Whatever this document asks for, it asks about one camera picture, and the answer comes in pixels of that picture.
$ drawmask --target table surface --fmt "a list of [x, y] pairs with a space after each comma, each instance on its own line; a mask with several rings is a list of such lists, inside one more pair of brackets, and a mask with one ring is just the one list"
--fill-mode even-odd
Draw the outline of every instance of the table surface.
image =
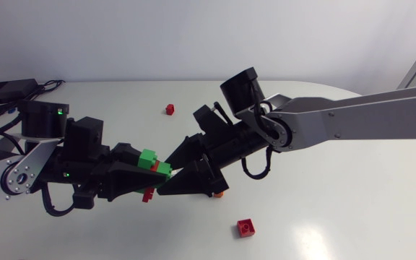
[[[219, 101], [229, 110], [220, 83], [66, 83], [38, 99], [70, 104], [76, 119], [104, 120], [103, 144], [129, 142], [164, 160], [200, 132], [196, 109]], [[260, 84], [266, 96], [356, 96], [305, 82]], [[164, 113], [168, 103], [173, 116]], [[263, 169], [264, 151], [248, 166]], [[230, 189], [221, 199], [155, 194], [143, 203], [132, 193], [65, 217], [47, 215], [39, 193], [13, 196], [0, 203], [0, 259], [416, 259], [416, 140], [330, 141], [273, 154], [261, 181], [239, 162], [223, 173]], [[69, 206], [71, 188], [50, 187], [57, 208]], [[247, 218], [256, 234], [239, 238], [236, 222]]]

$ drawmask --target lego brick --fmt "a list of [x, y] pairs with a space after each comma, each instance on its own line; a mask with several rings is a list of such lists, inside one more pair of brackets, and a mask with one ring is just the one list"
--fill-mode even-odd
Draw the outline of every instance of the lego brick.
[[237, 228], [241, 238], [252, 236], [255, 233], [251, 219], [237, 221]]
[[149, 170], [151, 170], [151, 171], [154, 171], [154, 172], [156, 172], [157, 171], [157, 169], [158, 169], [158, 165], [160, 164], [160, 161], [159, 160], [157, 160], [156, 162], [155, 162], [155, 164], [149, 169]]
[[142, 202], [146, 202], [146, 203], [149, 202], [149, 200], [152, 199], [153, 197], [154, 191], [155, 191], [155, 188], [153, 187], [146, 188], [144, 192], [144, 196], [142, 197]]
[[171, 171], [173, 169], [171, 168], [171, 164], [166, 162], [160, 162], [158, 165], [157, 173], [165, 174], [168, 178], [171, 177]]
[[150, 168], [157, 162], [157, 155], [154, 151], [143, 149], [137, 162], [137, 167], [150, 170]]
[[[160, 161], [159, 160], [157, 160], [157, 162], [150, 168], [150, 170], [151, 171], [154, 171], [154, 172], [156, 172], [157, 171], [157, 168], [158, 168], [158, 164], [160, 163]], [[135, 192], [137, 192], [137, 193], [141, 193], [141, 194], [144, 194], [144, 192], [145, 192], [145, 188], [141, 188], [140, 190], [137, 190], [137, 191], [135, 191]]]
[[173, 104], [169, 104], [166, 106], [166, 114], [167, 115], [173, 115], [174, 113], [174, 105]]
[[214, 198], [221, 198], [223, 195], [224, 195], [224, 191], [221, 191], [221, 192], [220, 192], [220, 193], [218, 193], [218, 194], [213, 194], [213, 197], [214, 197]]

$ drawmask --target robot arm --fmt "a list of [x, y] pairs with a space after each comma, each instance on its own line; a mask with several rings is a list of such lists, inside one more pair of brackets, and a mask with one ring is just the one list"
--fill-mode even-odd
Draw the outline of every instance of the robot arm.
[[[248, 176], [261, 179], [270, 171], [273, 152], [326, 140], [416, 139], [416, 88], [338, 101], [265, 98], [256, 78], [250, 68], [221, 85], [239, 122], [234, 124], [217, 103], [213, 109], [204, 105], [194, 113], [204, 133], [186, 137], [165, 162], [159, 162], [167, 169], [181, 169], [171, 178], [170, 170], [159, 173], [139, 165], [142, 153], [130, 144], [120, 143], [112, 150], [102, 145], [100, 120], [67, 120], [68, 105], [20, 104], [22, 134], [12, 138], [25, 139], [26, 152], [14, 154], [14, 142], [7, 136], [0, 140], [0, 201], [41, 190], [46, 211], [63, 215], [73, 208], [91, 209], [96, 196], [111, 202], [148, 187], [157, 188], [160, 195], [212, 196], [229, 188], [221, 169], [238, 160]], [[265, 147], [266, 169], [252, 175], [246, 158]], [[74, 186], [69, 210], [53, 210], [50, 182]]]

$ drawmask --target metal bracket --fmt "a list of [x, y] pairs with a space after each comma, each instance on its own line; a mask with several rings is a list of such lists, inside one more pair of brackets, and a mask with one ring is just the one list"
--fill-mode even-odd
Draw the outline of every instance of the metal bracket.
[[[262, 101], [267, 101], [271, 103], [271, 105], [273, 105], [274, 107], [278, 108], [290, 100], [291, 99], [288, 97], [285, 97], [280, 94], [276, 94]], [[273, 132], [276, 133], [274, 136], [267, 134], [258, 126], [258, 124], [256, 123], [255, 116], [254, 116], [253, 106], [236, 113], [235, 117], [239, 118], [240, 120], [245, 122], [248, 126], [250, 126], [256, 133], [258, 133], [262, 138], [264, 138], [266, 142], [274, 146], [274, 149], [277, 149], [278, 147], [284, 147], [289, 142], [288, 132], [290, 130], [288, 126], [285, 124], [285, 122], [280, 119], [281, 116], [271, 117], [270, 113], [266, 114], [265, 116], [261, 116], [265, 127], [267, 127], [268, 129], [272, 129]]]
[[30, 139], [30, 141], [38, 144], [10, 169], [3, 180], [13, 195], [30, 189], [59, 143], [59, 139]]

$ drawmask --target silver arm segment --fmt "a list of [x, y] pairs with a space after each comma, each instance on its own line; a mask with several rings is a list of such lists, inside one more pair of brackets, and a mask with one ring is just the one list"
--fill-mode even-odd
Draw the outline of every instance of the silver arm segment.
[[281, 95], [265, 101], [276, 109], [263, 122], [276, 135], [256, 125], [252, 108], [236, 116], [282, 152], [335, 139], [416, 139], [416, 88], [337, 101]]

